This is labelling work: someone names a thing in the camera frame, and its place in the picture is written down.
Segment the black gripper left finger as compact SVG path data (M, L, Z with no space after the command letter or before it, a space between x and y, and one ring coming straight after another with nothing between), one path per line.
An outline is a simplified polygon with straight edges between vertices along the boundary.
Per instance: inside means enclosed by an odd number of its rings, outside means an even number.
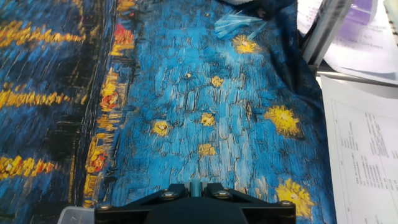
M94 211L95 224L144 223L149 212L158 205L188 196L189 189L184 184L172 184L167 189L157 191L121 207L110 204L100 205Z

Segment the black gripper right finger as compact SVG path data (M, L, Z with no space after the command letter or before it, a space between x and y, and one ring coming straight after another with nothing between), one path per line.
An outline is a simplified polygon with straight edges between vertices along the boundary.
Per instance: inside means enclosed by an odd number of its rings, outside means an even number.
M203 207L209 223L296 224L296 205L288 200L265 202L221 183L207 183L203 196L210 200Z

